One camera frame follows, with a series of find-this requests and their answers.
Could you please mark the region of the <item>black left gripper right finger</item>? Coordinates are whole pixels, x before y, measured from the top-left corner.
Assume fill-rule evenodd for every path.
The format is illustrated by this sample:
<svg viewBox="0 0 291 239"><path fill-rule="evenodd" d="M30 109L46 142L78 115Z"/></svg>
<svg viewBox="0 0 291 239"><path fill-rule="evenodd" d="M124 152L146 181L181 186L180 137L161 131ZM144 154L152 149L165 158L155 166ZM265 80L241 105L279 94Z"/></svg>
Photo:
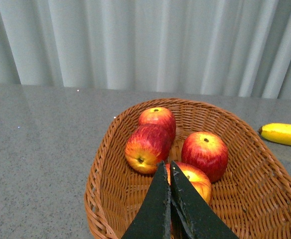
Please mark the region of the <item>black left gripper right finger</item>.
<svg viewBox="0 0 291 239"><path fill-rule="evenodd" d="M171 225L175 239L236 239L175 162L170 164Z"/></svg>

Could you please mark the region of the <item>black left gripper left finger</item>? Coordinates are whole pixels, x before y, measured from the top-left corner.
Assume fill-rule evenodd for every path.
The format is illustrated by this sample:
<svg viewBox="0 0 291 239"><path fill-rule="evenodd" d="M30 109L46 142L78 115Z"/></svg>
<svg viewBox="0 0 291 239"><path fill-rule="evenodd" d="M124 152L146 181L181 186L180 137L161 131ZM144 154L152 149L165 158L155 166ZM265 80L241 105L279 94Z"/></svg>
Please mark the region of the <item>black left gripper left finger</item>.
<svg viewBox="0 0 291 239"><path fill-rule="evenodd" d="M151 185L135 218L123 234L124 239L169 239L171 191L167 170L158 164Z"/></svg>

